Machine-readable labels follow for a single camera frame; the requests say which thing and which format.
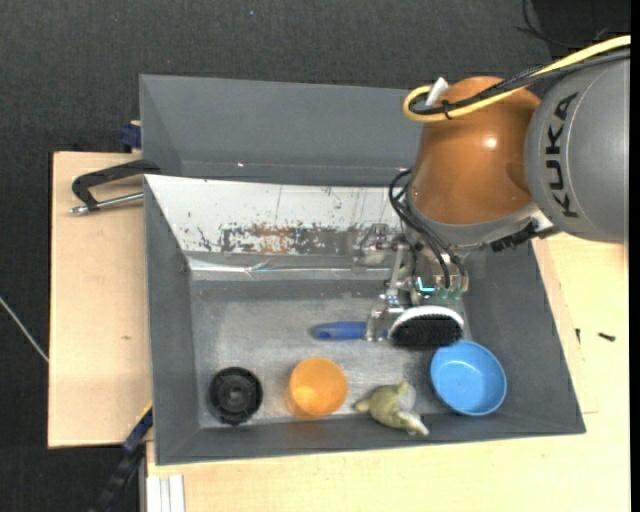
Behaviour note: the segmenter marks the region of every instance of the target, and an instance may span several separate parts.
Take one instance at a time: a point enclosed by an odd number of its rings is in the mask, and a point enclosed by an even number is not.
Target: wire
[[[27,328],[24,326],[24,324],[20,321],[20,319],[18,318],[18,315],[16,315],[13,312],[13,310],[9,307],[9,304],[7,304],[5,302],[5,300],[2,298],[2,295],[0,295],[0,304],[2,304],[2,306],[7,310],[7,313],[9,313],[9,316],[11,318],[13,318],[13,321],[18,325],[18,327],[20,327],[20,329],[22,330],[24,335],[29,340],[29,343],[31,343],[33,345],[33,348],[35,348],[38,351],[38,354],[40,354],[40,356],[42,357],[42,359],[44,359],[48,363],[49,362],[49,356],[47,356],[45,351],[42,350],[42,347],[40,347],[40,344],[36,341],[36,339],[27,330]]]
[[[409,187],[409,183],[407,182],[400,192],[396,195],[393,193],[393,189],[398,186],[398,183],[403,178],[409,176],[413,172],[413,169],[409,169],[407,171],[403,171],[398,173],[396,177],[391,181],[389,185],[389,202],[391,203],[392,208],[398,214],[398,217],[413,228],[416,232],[422,235],[424,241],[429,246],[433,254],[435,255],[440,268],[442,269],[442,273],[445,279],[445,288],[451,287],[451,272],[449,271],[449,266],[444,261],[442,257],[442,253],[447,254],[449,256],[449,260],[458,267],[461,275],[466,275],[466,270],[464,269],[464,265],[460,258],[453,252],[451,247],[438,236],[431,229],[425,226],[414,214],[411,212],[409,208],[405,204],[402,203],[402,198],[406,195],[407,189]]]
[[[587,66],[599,64],[602,62],[601,60],[593,59],[589,61],[588,59],[591,59],[592,57],[595,57],[602,53],[609,52],[618,48],[624,48],[625,46],[630,45],[631,36],[616,37],[608,41],[597,43],[595,45],[584,48],[583,50],[564,57],[552,64],[526,70],[513,78],[499,82],[498,84],[495,84],[490,88],[481,91],[477,95],[470,98],[465,98],[464,100],[461,100],[455,104],[449,103],[441,106],[434,106],[427,108],[422,112],[416,112],[415,104],[418,98],[424,96],[431,90],[431,86],[429,85],[421,86],[414,89],[407,95],[402,105],[402,110],[404,112],[404,115],[412,121],[430,123],[444,121],[447,119],[454,119],[496,103],[510,96],[514,92],[526,87],[533,81],[548,78],[549,76],[554,76],[558,72],[570,72],[572,70],[575,70],[575,68],[571,68],[574,65]],[[507,88],[507,90],[504,92],[499,92],[504,88]]]
[[[570,64],[568,66],[562,67],[562,68],[558,68],[558,69],[554,69],[552,71],[548,71],[544,74],[543,78],[548,78],[551,76],[556,76],[556,75],[564,75],[564,74],[568,74],[568,73],[574,73],[576,71],[579,71],[581,69],[585,69],[587,67],[591,67],[591,66],[596,66],[596,65],[600,65],[600,64],[605,64],[607,62],[613,62],[613,61],[617,61],[617,60],[621,60],[621,59],[627,59],[631,56],[631,50],[629,50],[628,48],[626,50],[620,50],[617,51],[615,53],[609,54],[609,55],[603,55],[603,56],[599,56],[599,57],[592,57],[591,59],[587,60],[586,62],[577,62],[575,64]],[[417,103],[415,105],[412,104],[411,106],[411,110],[412,112],[416,113],[416,114],[425,114],[425,113],[431,113],[431,112],[437,112],[438,109],[440,110],[446,110],[446,113],[448,114],[452,108],[460,108],[466,105],[471,105],[477,101],[486,99],[486,98],[490,98],[491,96],[499,93],[499,92],[505,92],[505,91],[511,91],[514,89],[521,89],[522,87],[526,87],[538,80],[540,80],[540,77],[538,75],[536,75],[536,72],[541,69],[541,66],[537,66],[535,68],[530,68],[528,70],[525,71],[521,71],[520,73],[518,73],[515,76],[512,76],[511,78],[502,80],[501,82],[498,82],[490,87],[487,87],[486,89],[480,91],[479,93],[470,96],[468,98],[465,98],[463,100],[460,100],[458,102],[456,102],[455,104],[451,104],[451,103],[447,103],[445,105],[445,102],[443,101],[443,107],[425,107],[423,110],[420,110],[417,107]]]

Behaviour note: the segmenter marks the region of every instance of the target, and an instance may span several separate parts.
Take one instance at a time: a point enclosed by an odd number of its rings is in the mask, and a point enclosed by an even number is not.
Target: gray floor
[[[533,4],[574,48],[630,30],[630,0]],[[139,73],[409,89],[569,51],[518,27],[518,0],[0,0],[0,295],[46,347],[49,153],[122,150]],[[46,389],[46,364],[0,311],[0,510],[86,510],[118,462],[115,447],[46,450]]]

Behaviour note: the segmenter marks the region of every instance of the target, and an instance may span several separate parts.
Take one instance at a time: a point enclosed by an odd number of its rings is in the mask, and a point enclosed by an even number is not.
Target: metal clamp
[[[150,160],[136,160],[134,162],[116,165],[115,167],[109,167],[107,169],[78,176],[71,185],[71,190],[76,197],[84,203],[84,206],[71,208],[70,212],[75,214],[90,213],[109,206],[116,206],[122,203],[142,199],[143,194],[142,192],[139,192],[99,202],[89,191],[92,187],[129,178],[137,174],[160,174],[160,168]]]

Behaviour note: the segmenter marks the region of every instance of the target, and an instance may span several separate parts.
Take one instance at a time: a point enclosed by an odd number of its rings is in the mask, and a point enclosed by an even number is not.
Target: beige toy figure
[[[418,432],[427,436],[429,429],[412,410],[415,403],[416,389],[405,380],[376,389],[370,398],[357,402],[355,408],[360,412],[369,412],[383,425],[404,428],[409,434]]]

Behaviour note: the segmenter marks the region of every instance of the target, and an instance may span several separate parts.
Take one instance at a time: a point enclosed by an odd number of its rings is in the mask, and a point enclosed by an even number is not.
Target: blue bowl
[[[507,378],[500,361],[473,341],[459,340],[436,350],[430,373],[438,397],[467,416],[494,412],[507,394]]]

